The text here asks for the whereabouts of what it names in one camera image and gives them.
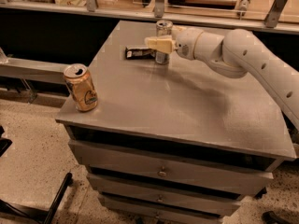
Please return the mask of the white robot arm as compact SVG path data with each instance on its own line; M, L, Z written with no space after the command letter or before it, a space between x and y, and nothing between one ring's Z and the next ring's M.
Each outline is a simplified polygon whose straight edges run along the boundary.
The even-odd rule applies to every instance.
M253 33L235 29L217 35L198 28L175 27L171 35L145 39L150 49L205 63L230 78L253 75L299 129L299 72L270 51Z

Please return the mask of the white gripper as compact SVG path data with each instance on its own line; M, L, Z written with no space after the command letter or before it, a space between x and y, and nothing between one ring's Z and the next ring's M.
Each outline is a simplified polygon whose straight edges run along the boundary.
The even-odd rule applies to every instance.
M145 38L145 45L149 49L155 49L161 53L171 54L177 50L179 57L194 60L195 45L202 29L187 28L185 26L174 25L171 35L150 36Z

